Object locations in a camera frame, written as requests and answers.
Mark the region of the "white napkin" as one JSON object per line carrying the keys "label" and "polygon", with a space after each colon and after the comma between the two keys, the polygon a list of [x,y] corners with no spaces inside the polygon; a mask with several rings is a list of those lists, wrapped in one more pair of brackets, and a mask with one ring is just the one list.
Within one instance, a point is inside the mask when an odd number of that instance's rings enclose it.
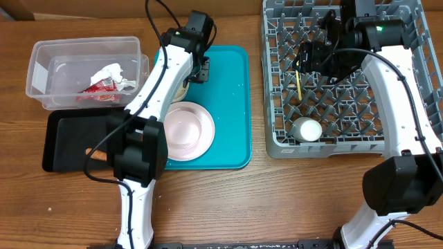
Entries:
{"label": "white napkin", "polygon": [[136,81],[125,79],[121,75],[122,71],[123,70],[121,69],[119,63],[109,64],[91,77],[90,85],[92,86],[95,83],[98,83],[100,80],[105,80],[110,78],[116,84],[116,89],[118,91],[122,91],[127,88],[134,89],[136,87]]}

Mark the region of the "yellow plastic spoon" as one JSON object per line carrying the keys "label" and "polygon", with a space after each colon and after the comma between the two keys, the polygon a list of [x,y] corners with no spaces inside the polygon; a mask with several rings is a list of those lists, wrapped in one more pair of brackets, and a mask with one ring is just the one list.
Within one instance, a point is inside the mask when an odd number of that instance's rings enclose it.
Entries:
{"label": "yellow plastic spoon", "polygon": [[300,73],[296,71],[296,86],[297,86],[297,92],[298,92],[298,99],[302,100],[302,89],[300,84]]}

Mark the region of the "white round plate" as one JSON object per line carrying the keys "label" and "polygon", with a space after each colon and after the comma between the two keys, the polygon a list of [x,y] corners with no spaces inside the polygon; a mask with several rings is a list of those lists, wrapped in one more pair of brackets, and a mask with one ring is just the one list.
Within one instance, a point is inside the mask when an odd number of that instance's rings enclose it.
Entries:
{"label": "white round plate", "polygon": [[175,150],[168,147],[168,158],[177,161],[194,160],[205,154],[215,138],[215,123],[210,113],[194,102],[176,102],[170,106],[168,113],[183,109],[194,113],[201,121],[201,136],[197,144],[188,150]]}

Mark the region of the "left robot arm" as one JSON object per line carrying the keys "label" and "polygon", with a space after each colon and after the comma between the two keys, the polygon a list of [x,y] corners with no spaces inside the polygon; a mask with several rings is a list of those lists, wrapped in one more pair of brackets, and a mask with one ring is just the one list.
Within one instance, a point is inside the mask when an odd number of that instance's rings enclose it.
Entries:
{"label": "left robot arm", "polygon": [[210,60],[204,54],[216,33],[213,19],[193,10],[185,26],[161,34],[157,61],[139,95],[108,118],[107,164],[122,194],[115,248],[153,245],[152,194],[168,160],[163,122],[181,86],[207,81]]}

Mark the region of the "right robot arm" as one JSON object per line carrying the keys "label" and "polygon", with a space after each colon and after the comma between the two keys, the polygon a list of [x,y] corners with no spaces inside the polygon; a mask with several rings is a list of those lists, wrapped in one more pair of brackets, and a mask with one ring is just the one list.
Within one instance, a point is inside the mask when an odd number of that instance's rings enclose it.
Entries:
{"label": "right robot arm", "polygon": [[385,160],[363,176],[364,202],[340,227],[334,248],[376,248],[410,215],[442,195],[442,143],[428,120],[413,73],[406,24],[382,20],[373,1],[340,2],[320,21],[324,42],[301,43],[293,68],[336,82],[356,70],[365,75],[382,123]]}

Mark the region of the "pink bowl with nuts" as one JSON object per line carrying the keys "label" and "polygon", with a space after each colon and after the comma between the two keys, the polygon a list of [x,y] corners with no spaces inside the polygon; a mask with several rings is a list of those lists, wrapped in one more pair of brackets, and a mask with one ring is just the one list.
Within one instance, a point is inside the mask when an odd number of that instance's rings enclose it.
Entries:
{"label": "pink bowl with nuts", "polygon": [[175,150],[193,148],[201,136],[201,121],[192,112],[173,110],[165,118],[165,134],[168,147]]}

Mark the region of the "white paper cup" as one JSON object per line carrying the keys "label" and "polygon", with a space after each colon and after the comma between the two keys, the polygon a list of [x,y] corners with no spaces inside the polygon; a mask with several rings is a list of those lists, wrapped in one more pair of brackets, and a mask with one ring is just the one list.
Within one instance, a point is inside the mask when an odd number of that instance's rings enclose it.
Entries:
{"label": "white paper cup", "polygon": [[300,117],[293,123],[296,130],[293,137],[300,142],[314,142],[322,136],[322,127],[312,118]]}

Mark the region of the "red ketchup packet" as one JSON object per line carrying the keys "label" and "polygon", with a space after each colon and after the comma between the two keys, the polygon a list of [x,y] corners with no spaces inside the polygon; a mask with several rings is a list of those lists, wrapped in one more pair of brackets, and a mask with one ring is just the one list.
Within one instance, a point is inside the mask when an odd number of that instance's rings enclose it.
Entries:
{"label": "red ketchup packet", "polygon": [[105,101],[112,101],[112,102],[119,102],[120,96],[117,94],[114,94],[114,92],[117,91],[116,83],[108,77],[107,79],[100,80],[99,82],[91,85],[89,88],[82,91],[82,93],[93,95],[82,95],[78,96],[76,98],[76,101],[83,101],[83,100],[97,100],[100,102]]}

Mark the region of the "white bowl with crumbs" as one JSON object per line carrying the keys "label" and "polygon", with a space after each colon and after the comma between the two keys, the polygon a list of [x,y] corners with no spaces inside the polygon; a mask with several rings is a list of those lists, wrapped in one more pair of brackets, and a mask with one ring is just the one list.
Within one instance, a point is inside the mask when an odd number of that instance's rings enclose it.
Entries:
{"label": "white bowl with crumbs", "polygon": [[172,102],[175,103],[182,101],[186,96],[189,87],[190,87],[189,84],[186,84],[186,86],[184,86],[184,84],[181,84]]}

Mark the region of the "orange carrot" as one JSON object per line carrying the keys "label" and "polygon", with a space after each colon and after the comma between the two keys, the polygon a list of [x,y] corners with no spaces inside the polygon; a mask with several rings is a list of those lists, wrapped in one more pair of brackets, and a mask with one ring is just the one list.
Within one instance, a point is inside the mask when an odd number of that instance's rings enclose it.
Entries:
{"label": "orange carrot", "polygon": [[107,160],[107,154],[103,151],[96,150],[91,154],[91,158],[94,160],[101,160],[106,161]]}

